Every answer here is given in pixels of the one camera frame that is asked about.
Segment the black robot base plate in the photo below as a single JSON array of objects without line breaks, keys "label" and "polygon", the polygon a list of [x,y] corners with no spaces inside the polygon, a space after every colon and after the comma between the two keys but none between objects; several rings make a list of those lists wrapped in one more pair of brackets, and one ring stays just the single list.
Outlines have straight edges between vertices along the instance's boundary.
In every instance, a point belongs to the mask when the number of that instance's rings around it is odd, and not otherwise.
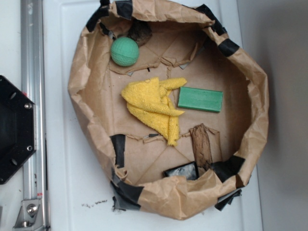
[{"label": "black robot base plate", "polygon": [[35,152],[35,104],[0,77],[0,183],[6,184]]}]

